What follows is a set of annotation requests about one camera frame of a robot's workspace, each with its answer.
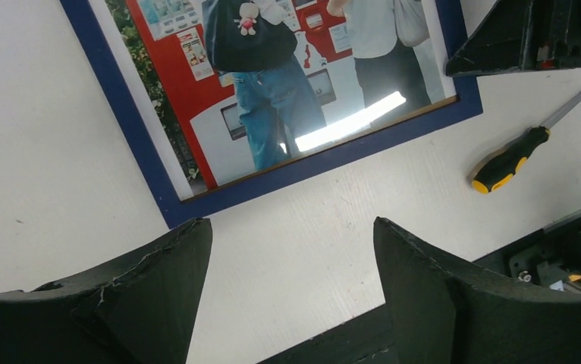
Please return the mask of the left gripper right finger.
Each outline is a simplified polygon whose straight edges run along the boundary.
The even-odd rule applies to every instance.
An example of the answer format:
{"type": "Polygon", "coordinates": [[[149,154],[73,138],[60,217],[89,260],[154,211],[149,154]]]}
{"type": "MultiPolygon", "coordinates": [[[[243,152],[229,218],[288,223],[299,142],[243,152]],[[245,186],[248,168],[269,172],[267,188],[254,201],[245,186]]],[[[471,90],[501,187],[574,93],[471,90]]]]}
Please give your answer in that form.
{"type": "Polygon", "coordinates": [[[581,363],[581,294],[518,281],[373,226],[385,303],[272,363],[581,363]]]}

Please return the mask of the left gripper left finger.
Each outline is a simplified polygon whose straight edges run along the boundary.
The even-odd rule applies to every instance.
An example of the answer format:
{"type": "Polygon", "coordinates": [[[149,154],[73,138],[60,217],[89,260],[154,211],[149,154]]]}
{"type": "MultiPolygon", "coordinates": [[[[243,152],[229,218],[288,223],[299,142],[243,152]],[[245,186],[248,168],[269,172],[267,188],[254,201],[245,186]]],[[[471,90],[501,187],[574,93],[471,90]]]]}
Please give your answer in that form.
{"type": "Polygon", "coordinates": [[[184,363],[212,251],[189,220],[110,261],[0,293],[0,363],[184,363]]]}

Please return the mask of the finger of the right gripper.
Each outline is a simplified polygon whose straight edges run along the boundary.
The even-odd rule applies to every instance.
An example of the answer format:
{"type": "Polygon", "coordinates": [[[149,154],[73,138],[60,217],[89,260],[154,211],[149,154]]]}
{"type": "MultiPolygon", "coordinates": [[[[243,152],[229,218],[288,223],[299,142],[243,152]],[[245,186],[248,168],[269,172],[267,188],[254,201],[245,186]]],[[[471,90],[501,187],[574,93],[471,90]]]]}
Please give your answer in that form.
{"type": "Polygon", "coordinates": [[[497,1],[448,59],[449,77],[581,68],[581,0],[497,1]]]}

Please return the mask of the black yellow screwdriver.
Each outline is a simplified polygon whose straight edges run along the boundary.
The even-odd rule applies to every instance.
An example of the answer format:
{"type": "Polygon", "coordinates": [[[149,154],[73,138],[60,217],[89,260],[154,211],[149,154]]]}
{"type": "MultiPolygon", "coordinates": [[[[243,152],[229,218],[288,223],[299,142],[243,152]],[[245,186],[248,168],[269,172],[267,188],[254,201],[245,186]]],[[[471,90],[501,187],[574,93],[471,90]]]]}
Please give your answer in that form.
{"type": "Polygon", "coordinates": [[[540,145],[546,143],[551,128],[581,103],[581,90],[549,115],[540,125],[528,129],[504,149],[486,160],[475,173],[471,187],[482,194],[496,191],[507,184],[530,159],[540,145]]]}

